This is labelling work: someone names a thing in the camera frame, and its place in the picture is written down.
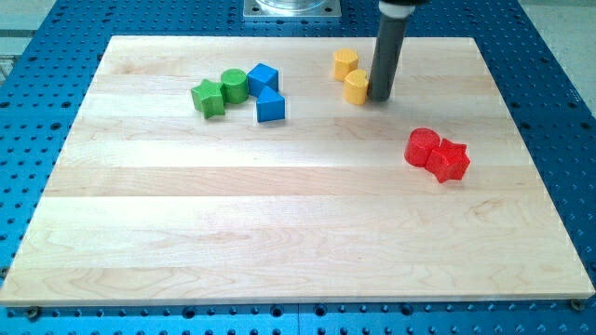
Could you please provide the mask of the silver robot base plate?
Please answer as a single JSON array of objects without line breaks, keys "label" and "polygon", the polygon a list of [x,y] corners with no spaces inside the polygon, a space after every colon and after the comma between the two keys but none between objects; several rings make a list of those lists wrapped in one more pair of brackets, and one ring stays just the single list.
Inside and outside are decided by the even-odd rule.
[{"label": "silver robot base plate", "polygon": [[243,17],[269,18],[339,18],[340,0],[244,0]]}]

